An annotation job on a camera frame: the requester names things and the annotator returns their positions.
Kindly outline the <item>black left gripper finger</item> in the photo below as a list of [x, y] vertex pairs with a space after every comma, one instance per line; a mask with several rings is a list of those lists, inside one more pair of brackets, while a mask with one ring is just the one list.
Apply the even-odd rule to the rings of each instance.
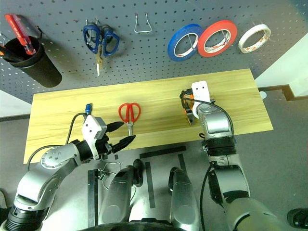
[[124, 125], [123, 121], [117, 121], [117, 122], [109, 123], [109, 124], [107, 124], [106, 132], [113, 132], [113, 131], [119, 129], [123, 125]]
[[135, 135], [127, 136], [119, 141], [119, 143], [115, 145], [111, 145], [112, 147], [112, 153], [117, 153], [121, 151], [122, 149], [126, 148], [130, 143], [133, 142], [133, 140], [136, 138]]

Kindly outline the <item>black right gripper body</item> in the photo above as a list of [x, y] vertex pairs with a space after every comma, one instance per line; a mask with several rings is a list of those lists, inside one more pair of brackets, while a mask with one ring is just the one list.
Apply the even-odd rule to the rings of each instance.
[[190, 126], [193, 125], [193, 121], [194, 121], [194, 115], [192, 113], [192, 110], [191, 109], [185, 109], [185, 112], [186, 112], [186, 116], [187, 116], [187, 119], [188, 119], [188, 123]]

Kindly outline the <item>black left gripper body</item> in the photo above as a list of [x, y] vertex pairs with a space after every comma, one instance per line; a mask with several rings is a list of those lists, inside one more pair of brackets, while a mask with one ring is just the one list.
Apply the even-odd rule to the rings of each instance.
[[99, 158], [109, 155], [112, 152], [112, 145], [108, 143], [109, 137], [104, 134], [101, 139], [96, 140], [96, 150], [99, 154]]

